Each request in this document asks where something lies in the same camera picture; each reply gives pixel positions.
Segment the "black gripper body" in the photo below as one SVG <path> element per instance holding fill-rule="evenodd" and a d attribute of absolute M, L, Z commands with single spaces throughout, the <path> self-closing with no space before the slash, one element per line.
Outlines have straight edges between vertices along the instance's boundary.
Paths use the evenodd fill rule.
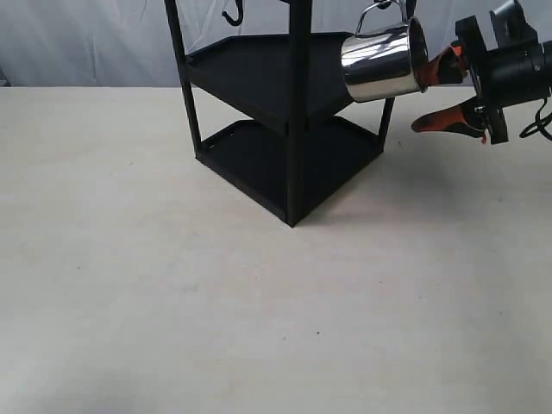
<path fill-rule="evenodd" d="M 474 111 L 493 145 L 509 141 L 504 109 L 551 97 L 551 42 L 540 42 L 518 1 L 490 12 L 498 47 L 489 50 L 475 16 L 455 23 L 474 83 Z"/>

